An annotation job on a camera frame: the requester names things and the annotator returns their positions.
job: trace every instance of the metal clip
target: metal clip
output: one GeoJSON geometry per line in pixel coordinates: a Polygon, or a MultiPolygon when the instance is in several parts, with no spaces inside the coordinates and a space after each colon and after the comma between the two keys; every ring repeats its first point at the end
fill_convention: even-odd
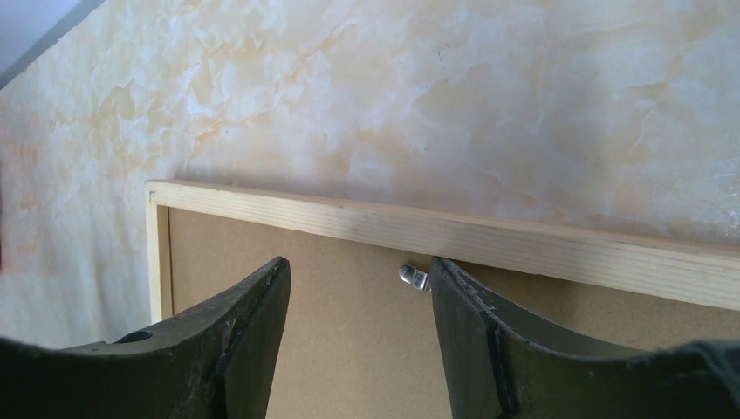
{"type": "Polygon", "coordinates": [[[401,281],[413,286],[419,291],[432,291],[429,286],[429,275],[424,271],[419,271],[410,264],[403,264],[398,270],[401,281]]]}

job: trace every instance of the wallpaper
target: wallpaper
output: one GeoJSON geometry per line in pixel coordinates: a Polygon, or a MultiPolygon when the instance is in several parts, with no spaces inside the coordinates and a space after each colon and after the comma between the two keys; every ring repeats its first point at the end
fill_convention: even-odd
{"type": "Polygon", "coordinates": [[[143,182],[740,244],[740,3],[107,0],[0,91],[0,333],[148,319],[143,182]]]}

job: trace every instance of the brown cardboard backing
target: brown cardboard backing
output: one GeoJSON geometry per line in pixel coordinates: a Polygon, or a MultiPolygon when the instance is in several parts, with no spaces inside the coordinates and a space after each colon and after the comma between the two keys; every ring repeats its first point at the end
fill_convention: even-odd
{"type": "MultiPolygon", "coordinates": [[[[178,313],[275,256],[290,260],[291,303],[268,417],[444,418],[449,401],[431,295],[397,271],[429,256],[170,210],[178,313]]],[[[740,338],[740,312],[462,264],[488,287],[561,325],[654,349],[740,338]]]]}

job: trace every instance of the wooden frame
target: wooden frame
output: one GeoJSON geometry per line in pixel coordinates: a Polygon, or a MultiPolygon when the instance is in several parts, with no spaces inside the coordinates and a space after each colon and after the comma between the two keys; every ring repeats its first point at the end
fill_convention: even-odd
{"type": "Polygon", "coordinates": [[[152,322],[172,315],[168,209],[740,310],[740,249],[183,181],[148,181],[152,322]]]}

